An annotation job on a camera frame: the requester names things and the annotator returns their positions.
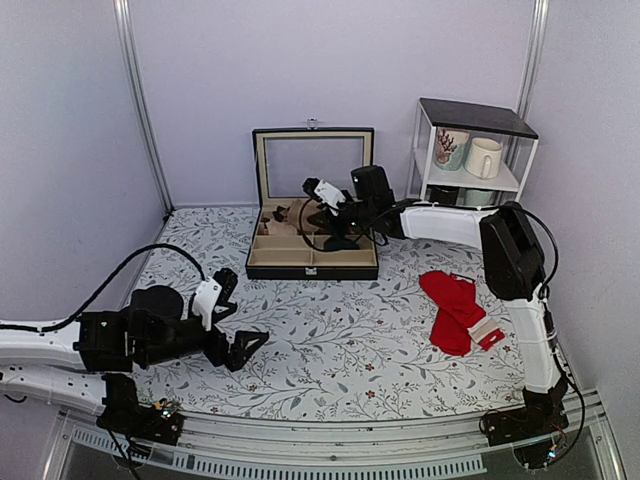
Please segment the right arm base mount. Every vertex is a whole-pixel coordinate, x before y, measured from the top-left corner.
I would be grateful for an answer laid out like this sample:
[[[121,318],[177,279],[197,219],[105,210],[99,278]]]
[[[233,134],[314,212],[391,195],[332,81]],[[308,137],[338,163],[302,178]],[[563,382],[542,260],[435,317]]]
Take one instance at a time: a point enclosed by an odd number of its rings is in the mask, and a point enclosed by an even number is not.
[[[503,445],[558,432],[569,426],[563,398],[568,381],[561,376],[545,393],[523,389],[524,406],[491,410],[479,420],[479,429],[490,446]]]

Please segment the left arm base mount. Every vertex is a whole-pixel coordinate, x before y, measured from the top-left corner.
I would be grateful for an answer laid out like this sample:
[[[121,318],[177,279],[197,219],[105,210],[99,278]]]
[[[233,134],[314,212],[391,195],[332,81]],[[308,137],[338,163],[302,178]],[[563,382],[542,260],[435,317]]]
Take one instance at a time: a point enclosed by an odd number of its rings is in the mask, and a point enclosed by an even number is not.
[[[161,398],[149,405],[140,404],[133,379],[108,373],[102,376],[106,393],[102,399],[104,410],[96,425],[127,438],[148,440],[176,446],[182,433],[184,416],[179,403]]]

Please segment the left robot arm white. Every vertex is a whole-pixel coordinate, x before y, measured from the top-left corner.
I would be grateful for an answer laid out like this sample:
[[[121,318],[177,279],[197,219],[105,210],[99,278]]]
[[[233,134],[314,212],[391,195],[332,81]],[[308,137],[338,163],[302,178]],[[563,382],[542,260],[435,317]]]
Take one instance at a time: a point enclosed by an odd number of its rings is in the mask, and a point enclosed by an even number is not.
[[[215,367],[240,370],[269,340],[259,331],[234,339],[216,323],[237,310],[229,293],[212,280],[201,283],[183,317],[181,294],[168,286],[133,292],[119,311],[81,313],[67,326],[29,321],[1,325],[1,363],[58,367],[89,374],[129,374],[202,353]]]

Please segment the black compartment storage box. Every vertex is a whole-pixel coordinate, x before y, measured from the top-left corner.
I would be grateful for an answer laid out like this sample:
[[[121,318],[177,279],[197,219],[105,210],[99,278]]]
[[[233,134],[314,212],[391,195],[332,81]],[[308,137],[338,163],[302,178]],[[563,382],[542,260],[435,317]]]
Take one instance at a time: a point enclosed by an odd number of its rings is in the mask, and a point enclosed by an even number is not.
[[[352,170],[373,163],[371,127],[252,132],[259,214],[245,269],[251,280],[374,280],[377,246],[345,207]]]

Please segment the tan ribbed sock pair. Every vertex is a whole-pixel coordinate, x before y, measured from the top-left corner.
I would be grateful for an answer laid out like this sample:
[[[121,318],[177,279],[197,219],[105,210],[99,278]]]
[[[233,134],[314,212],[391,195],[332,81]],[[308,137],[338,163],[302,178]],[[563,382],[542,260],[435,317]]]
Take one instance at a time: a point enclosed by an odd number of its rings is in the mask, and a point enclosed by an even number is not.
[[[309,230],[310,225],[307,223],[307,217],[320,210],[320,204],[314,200],[311,200],[308,204],[300,199],[294,200],[290,206],[289,211],[289,224],[294,225],[298,230],[298,235],[301,231],[306,234],[313,233]]]

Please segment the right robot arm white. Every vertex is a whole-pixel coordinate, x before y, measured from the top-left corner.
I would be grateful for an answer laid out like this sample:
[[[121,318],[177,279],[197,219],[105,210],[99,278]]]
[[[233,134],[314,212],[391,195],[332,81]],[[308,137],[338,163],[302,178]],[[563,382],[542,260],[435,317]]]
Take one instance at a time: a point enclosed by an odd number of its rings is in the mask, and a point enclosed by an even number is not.
[[[566,393],[569,385],[556,351],[556,330],[547,306],[552,276],[531,226],[536,216],[517,202],[498,207],[438,206],[417,198],[396,200],[380,166],[351,173],[356,193],[308,178],[310,199],[324,208],[316,218],[338,237],[354,227],[395,239],[433,239],[478,248],[484,278],[510,314],[524,362],[524,391],[532,396]]]

